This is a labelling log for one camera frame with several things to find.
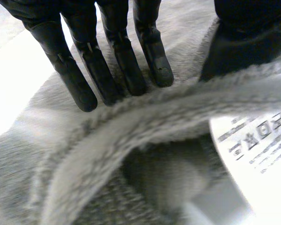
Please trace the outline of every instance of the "gray fleece fabric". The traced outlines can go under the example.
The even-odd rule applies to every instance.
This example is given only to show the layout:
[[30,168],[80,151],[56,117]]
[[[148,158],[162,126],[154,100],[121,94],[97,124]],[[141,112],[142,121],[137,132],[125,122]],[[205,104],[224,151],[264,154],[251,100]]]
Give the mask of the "gray fleece fabric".
[[[128,16],[129,37],[148,77],[131,10]],[[200,138],[209,133],[208,120],[281,109],[281,56],[196,83],[217,27],[212,0],[164,0],[157,25],[175,74],[172,87],[149,83],[142,97],[113,107],[100,102],[84,113],[53,74],[0,136],[2,224],[183,224],[182,205],[225,176],[215,149]],[[122,83],[101,23],[97,29]]]

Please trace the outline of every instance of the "clothing label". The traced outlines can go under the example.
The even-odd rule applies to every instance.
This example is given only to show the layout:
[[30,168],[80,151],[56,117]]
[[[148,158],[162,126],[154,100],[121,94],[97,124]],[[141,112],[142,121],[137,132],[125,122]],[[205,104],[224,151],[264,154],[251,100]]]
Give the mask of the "clothing label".
[[209,122],[217,151],[264,224],[281,225],[281,112]]

